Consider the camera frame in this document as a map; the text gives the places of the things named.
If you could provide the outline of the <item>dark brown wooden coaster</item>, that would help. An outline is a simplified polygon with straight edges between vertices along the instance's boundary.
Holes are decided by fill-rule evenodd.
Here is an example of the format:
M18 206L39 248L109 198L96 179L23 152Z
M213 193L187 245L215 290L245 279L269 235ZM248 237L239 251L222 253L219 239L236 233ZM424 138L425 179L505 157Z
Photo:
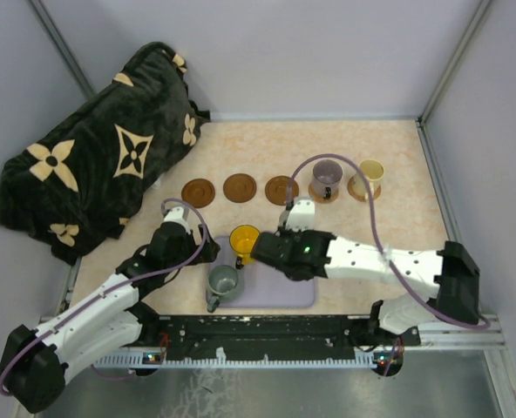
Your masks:
M208 179L192 179L183 186L181 197L194 208L200 209L214 201L215 188Z

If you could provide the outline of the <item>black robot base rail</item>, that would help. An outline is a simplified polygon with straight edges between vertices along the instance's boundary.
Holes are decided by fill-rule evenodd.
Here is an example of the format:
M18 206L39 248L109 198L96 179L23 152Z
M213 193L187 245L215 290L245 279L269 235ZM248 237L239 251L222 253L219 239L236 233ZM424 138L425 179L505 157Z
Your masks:
M395 334L348 315L173 315L155 321L128 348L164 349L170 361L352 360L355 350L389 347Z

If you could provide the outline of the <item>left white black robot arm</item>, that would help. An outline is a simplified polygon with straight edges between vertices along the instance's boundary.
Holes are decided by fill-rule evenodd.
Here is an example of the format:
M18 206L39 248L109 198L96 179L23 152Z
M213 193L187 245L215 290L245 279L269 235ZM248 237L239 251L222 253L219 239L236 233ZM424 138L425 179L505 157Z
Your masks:
M201 241L183 220L164 219L150 243L125 260L95 291L51 320L8 336L0 360L0 394L32 414L47 409L65 387L104 355L159 338L159 315L144 299L186 266L215 261L220 247L205 223Z

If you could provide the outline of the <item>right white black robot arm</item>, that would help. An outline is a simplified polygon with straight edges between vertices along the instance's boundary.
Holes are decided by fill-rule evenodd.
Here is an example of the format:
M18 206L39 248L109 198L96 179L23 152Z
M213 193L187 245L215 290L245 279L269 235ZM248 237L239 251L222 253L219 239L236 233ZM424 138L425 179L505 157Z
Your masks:
M479 311L479 267L455 241L446 241L441 250L413 251L377 248L316 230L283 230L261 233L251 256L293 281L400 284L404 294L380 300L371 309L369 335L381 345L437 320L465 329L488 326Z

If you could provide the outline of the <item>cream yellow ceramic mug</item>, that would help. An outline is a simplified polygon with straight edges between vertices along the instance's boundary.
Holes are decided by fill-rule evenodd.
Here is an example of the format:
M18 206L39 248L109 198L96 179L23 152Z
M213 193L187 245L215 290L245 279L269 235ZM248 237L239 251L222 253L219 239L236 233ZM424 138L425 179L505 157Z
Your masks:
M373 198L374 191L382 186L385 174L384 165L375 159L365 159L358 167L362 174L356 172L352 177L355 183L354 189L360 195L367 193L368 199Z

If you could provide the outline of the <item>purple transparent mug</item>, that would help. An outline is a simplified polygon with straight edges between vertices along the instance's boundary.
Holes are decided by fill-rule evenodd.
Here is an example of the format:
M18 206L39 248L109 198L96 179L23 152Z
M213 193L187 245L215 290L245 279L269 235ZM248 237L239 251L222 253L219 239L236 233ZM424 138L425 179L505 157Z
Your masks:
M314 165L310 184L317 195L327 199L339 190L342 177L343 169L337 162L323 159Z

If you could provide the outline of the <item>light woven rattan coaster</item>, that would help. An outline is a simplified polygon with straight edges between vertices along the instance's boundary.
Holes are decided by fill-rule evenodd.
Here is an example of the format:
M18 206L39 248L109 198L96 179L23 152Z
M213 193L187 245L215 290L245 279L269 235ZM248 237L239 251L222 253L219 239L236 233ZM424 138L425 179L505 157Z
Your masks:
M311 184L309 184L309 186L308 186L308 193L309 193L309 196L318 204L330 204L330 203L334 202L335 200L337 200L337 198L339 197L338 189L336 189L336 191L327 199L324 198L323 196L317 195Z

